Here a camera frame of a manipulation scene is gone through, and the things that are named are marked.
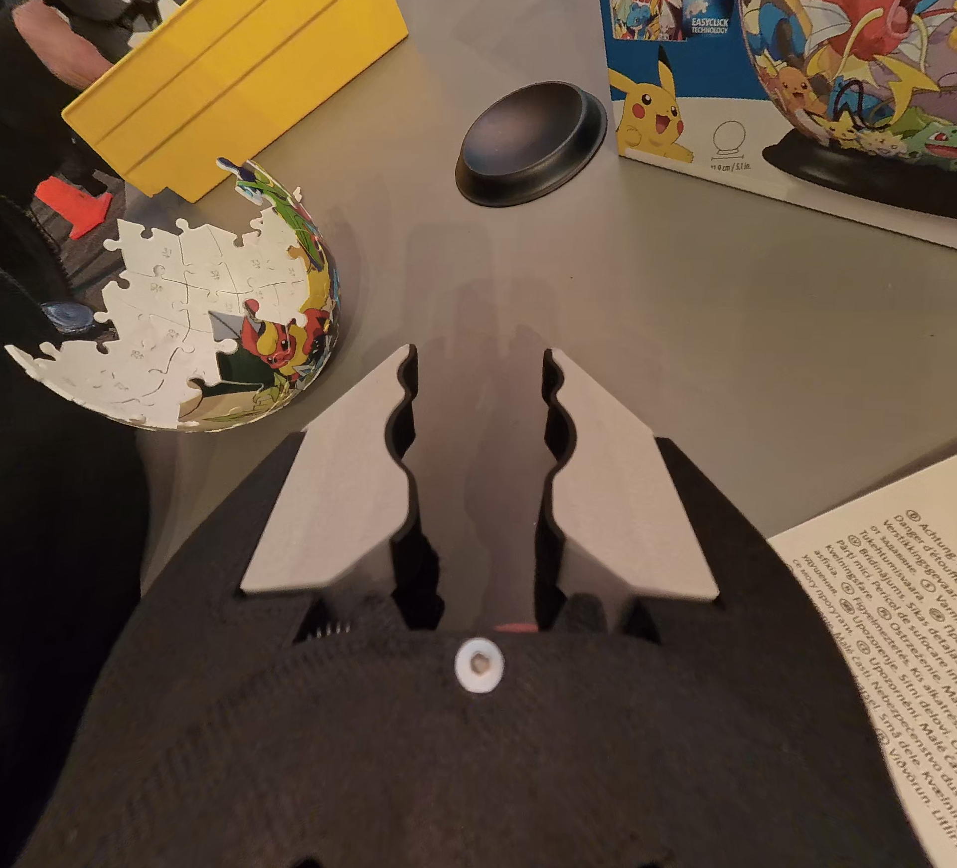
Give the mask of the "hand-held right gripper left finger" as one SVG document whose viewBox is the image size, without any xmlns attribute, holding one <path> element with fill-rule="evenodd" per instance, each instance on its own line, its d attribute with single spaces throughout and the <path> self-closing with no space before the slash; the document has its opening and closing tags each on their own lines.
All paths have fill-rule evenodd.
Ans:
<svg viewBox="0 0 957 868">
<path fill-rule="evenodd" d="M 417 352 L 405 344 L 305 429 L 240 589 L 318 590 L 350 607 L 397 587 L 393 543 L 417 516 L 402 462 L 414 439 Z"/>
</svg>

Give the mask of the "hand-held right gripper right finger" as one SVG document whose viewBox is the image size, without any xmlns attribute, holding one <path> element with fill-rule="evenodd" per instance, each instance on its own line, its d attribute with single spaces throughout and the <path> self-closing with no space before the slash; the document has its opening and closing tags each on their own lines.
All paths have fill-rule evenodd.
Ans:
<svg viewBox="0 0 957 868">
<path fill-rule="evenodd" d="M 712 602 L 706 563 L 652 430 L 568 355 L 544 351 L 545 444 L 555 460 L 535 530 L 535 617 L 597 597 L 609 625 L 640 598 Z"/>
</svg>

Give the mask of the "yellow plastic bin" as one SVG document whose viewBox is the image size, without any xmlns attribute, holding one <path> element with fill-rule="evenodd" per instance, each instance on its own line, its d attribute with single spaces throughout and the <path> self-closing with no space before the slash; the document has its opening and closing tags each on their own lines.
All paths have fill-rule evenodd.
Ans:
<svg viewBox="0 0 957 868">
<path fill-rule="evenodd" d="M 62 112 L 145 195 L 195 203 L 408 35 L 396 0 L 185 0 Z"/>
</svg>

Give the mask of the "partly built puzzle ball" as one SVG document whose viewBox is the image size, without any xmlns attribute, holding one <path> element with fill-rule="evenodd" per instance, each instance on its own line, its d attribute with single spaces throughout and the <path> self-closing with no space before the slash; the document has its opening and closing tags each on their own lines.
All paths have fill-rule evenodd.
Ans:
<svg viewBox="0 0 957 868">
<path fill-rule="evenodd" d="M 121 257 L 98 326 L 59 334 L 27 306 L 2 355 L 68 402 L 152 431 L 226 431 L 287 406 L 315 383 L 339 336 L 340 277 L 291 189 L 259 162 L 217 165 L 258 209 L 246 231 L 121 219 Z"/>
</svg>

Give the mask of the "black round ball stand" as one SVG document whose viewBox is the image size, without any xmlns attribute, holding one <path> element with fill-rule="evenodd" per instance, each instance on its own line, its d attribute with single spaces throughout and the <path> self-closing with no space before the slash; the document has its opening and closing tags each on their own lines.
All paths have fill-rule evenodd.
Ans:
<svg viewBox="0 0 957 868">
<path fill-rule="evenodd" d="M 488 107 L 465 134 L 456 184 L 487 207 L 526 204 L 575 177 L 604 143 L 602 102 L 577 85 L 537 82 Z"/>
</svg>

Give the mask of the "colourful puzzle box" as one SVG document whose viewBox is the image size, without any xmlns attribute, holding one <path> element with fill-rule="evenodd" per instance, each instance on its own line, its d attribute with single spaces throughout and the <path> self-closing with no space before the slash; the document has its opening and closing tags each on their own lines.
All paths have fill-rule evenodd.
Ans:
<svg viewBox="0 0 957 868">
<path fill-rule="evenodd" d="M 619 155 L 955 249 L 956 0 L 601 0 Z"/>
</svg>

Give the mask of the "person's left hand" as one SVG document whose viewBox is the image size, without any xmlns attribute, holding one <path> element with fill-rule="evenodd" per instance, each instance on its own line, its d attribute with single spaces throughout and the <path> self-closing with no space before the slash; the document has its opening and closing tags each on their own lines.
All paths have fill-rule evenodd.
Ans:
<svg viewBox="0 0 957 868">
<path fill-rule="evenodd" d="M 73 31 L 56 8 L 27 0 L 11 12 L 18 33 L 44 66 L 68 86 L 82 91 L 96 83 L 113 64 L 88 40 Z"/>
</svg>

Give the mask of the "orange cone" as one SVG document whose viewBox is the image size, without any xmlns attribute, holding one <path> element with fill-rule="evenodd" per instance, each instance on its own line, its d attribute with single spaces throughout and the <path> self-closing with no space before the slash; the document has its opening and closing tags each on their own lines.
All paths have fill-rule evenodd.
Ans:
<svg viewBox="0 0 957 868">
<path fill-rule="evenodd" d="M 92 195 L 55 176 L 42 180 L 34 196 L 70 224 L 69 239 L 75 241 L 104 223 L 113 201 L 109 191 Z"/>
</svg>

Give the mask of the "person's black clothing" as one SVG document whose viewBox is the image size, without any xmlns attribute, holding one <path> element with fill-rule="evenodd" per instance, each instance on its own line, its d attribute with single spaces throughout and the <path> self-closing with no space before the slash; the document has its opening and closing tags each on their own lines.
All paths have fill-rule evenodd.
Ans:
<svg viewBox="0 0 957 868">
<path fill-rule="evenodd" d="M 28 214 L 69 142 L 45 75 L 2 72 L 2 866 L 46 805 L 137 603 L 150 519 L 134 432 L 56 395 L 6 350 L 55 343 L 44 306 L 73 297 Z"/>
</svg>

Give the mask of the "white instruction leaflet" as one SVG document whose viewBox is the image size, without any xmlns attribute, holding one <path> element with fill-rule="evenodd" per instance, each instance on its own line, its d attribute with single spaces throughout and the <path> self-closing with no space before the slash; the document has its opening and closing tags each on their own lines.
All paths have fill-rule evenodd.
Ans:
<svg viewBox="0 0 957 868">
<path fill-rule="evenodd" d="M 847 661 L 903 809 L 956 865 L 956 457 L 772 537 Z"/>
</svg>

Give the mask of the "small round dark disc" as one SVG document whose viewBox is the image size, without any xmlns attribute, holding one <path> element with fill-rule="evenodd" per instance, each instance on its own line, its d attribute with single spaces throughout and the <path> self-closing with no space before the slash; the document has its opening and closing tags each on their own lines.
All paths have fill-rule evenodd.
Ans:
<svg viewBox="0 0 957 868">
<path fill-rule="evenodd" d="M 39 304 L 43 314 L 62 335 L 78 336 L 97 328 L 94 311 L 83 303 L 73 300 L 45 301 Z"/>
</svg>

